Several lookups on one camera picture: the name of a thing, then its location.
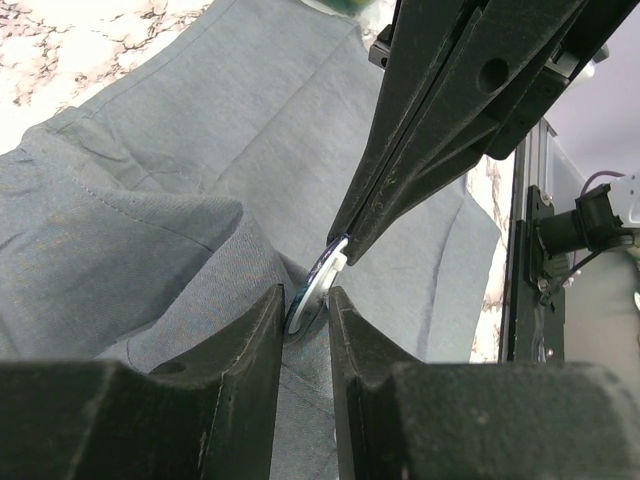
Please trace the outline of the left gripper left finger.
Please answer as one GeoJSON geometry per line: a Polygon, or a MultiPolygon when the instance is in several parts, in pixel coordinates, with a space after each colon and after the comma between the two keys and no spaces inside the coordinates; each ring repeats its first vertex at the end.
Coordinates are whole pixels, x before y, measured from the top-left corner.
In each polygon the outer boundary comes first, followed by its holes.
{"type": "Polygon", "coordinates": [[[284,289],[147,374],[117,361],[5,362],[5,479],[266,479],[284,289]]]}

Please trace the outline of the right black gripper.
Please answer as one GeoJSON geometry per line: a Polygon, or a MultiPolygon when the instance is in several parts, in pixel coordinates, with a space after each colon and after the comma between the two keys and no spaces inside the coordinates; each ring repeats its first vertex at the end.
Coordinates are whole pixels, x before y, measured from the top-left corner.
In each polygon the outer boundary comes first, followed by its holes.
{"type": "Polygon", "coordinates": [[[630,14],[627,1],[399,1],[371,46],[371,130],[327,239],[357,263],[397,220],[506,158],[630,14]]]}

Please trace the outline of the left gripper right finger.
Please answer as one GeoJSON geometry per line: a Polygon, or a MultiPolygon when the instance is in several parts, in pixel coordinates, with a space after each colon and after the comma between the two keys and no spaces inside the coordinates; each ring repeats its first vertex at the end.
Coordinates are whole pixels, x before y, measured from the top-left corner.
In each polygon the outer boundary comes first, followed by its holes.
{"type": "Polygon", "coordinates": [[[426,364],[328,296],[343,479],[635,479],[639,406],[593,364],[426,364]]]}

